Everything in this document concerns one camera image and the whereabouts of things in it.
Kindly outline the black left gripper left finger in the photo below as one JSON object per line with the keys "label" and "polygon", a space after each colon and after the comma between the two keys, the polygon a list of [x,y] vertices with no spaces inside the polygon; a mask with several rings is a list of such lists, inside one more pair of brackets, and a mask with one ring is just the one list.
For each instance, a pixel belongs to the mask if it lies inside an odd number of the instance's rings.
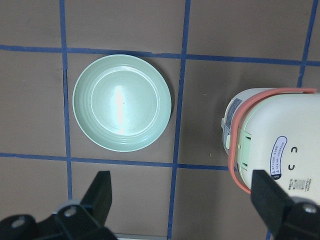
{"label": "black left gripper left finger", "polygon": [[112,182],[110,171],[99,171],[80,201],[89,214],[104,226],[112,205]]}

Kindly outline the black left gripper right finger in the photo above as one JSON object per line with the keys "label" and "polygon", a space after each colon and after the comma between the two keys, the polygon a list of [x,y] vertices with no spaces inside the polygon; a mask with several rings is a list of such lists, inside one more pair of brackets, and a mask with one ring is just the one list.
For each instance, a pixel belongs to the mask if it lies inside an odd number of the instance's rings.
{"label": "black left gripper right finger", "polygon": [[250,200],[272,234],[278,234],[295,202],[265,171],[252,172]]}

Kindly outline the green plate near left arm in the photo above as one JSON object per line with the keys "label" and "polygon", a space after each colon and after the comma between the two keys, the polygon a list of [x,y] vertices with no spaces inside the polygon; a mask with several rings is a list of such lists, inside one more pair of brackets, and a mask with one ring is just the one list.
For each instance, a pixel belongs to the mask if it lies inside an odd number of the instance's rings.
{"label": "green plate near left arm", "polygon": [[165,131],[172,98],[164,77],[150,63],[114,54],[82,71],[72,109],[79,128],[93,143],[133,152],[153,144]]}

